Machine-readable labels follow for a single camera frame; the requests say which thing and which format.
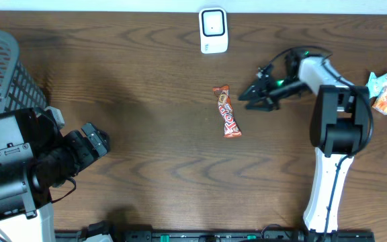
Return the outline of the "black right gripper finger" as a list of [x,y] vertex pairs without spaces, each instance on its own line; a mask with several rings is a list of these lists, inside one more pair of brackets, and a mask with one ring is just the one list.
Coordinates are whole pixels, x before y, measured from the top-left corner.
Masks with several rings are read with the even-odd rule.
[[257,111],[264,111],[264,112],[271,112],[274,110],[279,110],[280,105],[279,103],[269,103],[269,102],[249,102],[245,108],[247,110],[257,110]]
[[263,83],[260,80],[256,80],[248,86],[248,88],[242,92],[238,100],[239,101],[253,101],[263,97]]

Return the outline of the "orange snack bar wrapper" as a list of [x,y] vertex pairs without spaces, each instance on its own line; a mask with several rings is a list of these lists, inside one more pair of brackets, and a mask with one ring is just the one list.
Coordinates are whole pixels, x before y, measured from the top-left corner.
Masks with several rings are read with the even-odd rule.
[[229,86],[213,87],[212,91],[217,97],[218,111],[224,120],[224,138],[236,138],[242,136],[242,132],[234,119],[233,108],[229,96]]

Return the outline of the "orange Kleenex tissue pack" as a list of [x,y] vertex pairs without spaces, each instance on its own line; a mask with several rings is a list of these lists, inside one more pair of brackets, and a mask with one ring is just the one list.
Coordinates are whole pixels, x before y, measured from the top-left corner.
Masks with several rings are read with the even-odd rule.
[[372,107],[381,114],[387,115],[387,86],[382,88]]

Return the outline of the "green wet wipes packet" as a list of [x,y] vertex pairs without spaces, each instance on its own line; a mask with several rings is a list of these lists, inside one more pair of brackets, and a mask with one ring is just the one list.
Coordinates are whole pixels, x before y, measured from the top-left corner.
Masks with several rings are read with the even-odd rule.
[[367,84],[365,85],[370,92],[370,99],[377,97],[384,87],[387,87],[387,73],[377,77],[374,72],[370,73]]

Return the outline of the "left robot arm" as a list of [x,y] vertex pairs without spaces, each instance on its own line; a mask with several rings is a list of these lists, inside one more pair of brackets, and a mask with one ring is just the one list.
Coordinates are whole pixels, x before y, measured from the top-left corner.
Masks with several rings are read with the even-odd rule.
[[0,114],[0,241],[114,241],[105,222],[78,232],[54,229],[50,188],[110,151],[108,135],[88,122],[61,134],[60,110],[24,108]]

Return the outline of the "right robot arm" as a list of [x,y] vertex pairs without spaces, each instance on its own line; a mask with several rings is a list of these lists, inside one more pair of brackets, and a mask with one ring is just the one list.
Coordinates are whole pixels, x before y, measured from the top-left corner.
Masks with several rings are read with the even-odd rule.
[[320,46],[296,46],[285,58],[286,76],[272,75],[269,61],[257,72],[256,81],[239,95],[246,109],[274,111],[280,100],[304,91],[316,96],[310,121],[310,142],[315,150],[311,195],[303,214],[305,229],[293,231],[286,241],[361,241],[369,237],[338,231],[338,209],[345,178],[354,157],[370,142],[374,121],[369,90],[342,77],[332,66],[330,50]]

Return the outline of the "grey plastic basket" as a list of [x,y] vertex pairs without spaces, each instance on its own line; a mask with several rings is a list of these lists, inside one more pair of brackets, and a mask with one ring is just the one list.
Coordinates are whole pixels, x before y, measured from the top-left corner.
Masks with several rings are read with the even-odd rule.
[[0,113],[47,105],[43,91],[19,60],[17,41],[0,30]]

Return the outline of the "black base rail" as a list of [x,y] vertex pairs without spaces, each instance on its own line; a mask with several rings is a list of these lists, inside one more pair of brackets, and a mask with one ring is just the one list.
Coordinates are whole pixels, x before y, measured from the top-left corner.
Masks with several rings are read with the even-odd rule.
[[119,242],[375,242],[369,231],[337,231],[326,234],[287,229],[273,224],[262,231],[118,231],[114,225],[100,222],[80,231],[57,231],[57,242],[119,241]]

